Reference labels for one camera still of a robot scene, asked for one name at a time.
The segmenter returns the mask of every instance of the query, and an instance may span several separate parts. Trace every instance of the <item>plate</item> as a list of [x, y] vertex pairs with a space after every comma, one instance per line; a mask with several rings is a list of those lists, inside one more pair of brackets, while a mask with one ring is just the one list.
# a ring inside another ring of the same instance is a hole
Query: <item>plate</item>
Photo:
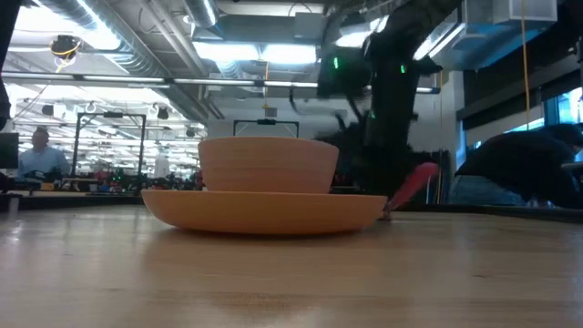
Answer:
[[253, 234], [358, 231], [382, 216], [386, 197], [276, 192], [142, 190], [148, 209], [178, 228]]

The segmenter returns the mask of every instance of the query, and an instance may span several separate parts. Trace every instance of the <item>person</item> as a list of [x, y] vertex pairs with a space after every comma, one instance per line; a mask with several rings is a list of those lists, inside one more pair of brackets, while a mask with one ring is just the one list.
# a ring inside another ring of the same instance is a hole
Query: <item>person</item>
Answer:
[[48, 132], [44, 128], [36, 129], [33, 134], [33, 147], [20, 154], [19, 178], [23, 178], [26, 173], [32, 171], [49, 173], [58, 170], [62, 175], [69, 174], [71, 166], [66, 161], [65, 154], [59, 149], [49, 147], [48, 137]]
[[582, 149], [581, 128], [572, 124], [493, 137], [457, 171], [449, 203], [526, 206], [530, 200], [548, 200], [583, 209], [578, 184], [561, 168]]

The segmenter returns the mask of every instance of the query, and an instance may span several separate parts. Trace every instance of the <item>table surface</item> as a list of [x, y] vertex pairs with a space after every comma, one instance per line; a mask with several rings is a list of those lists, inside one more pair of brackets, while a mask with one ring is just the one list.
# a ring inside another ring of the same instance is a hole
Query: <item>table surface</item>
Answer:
[[583, 226], [537, 220], [397, 213], [284, 239], [141, 206], [0, 220], [2, 328], [581, 327], [582, 278]]

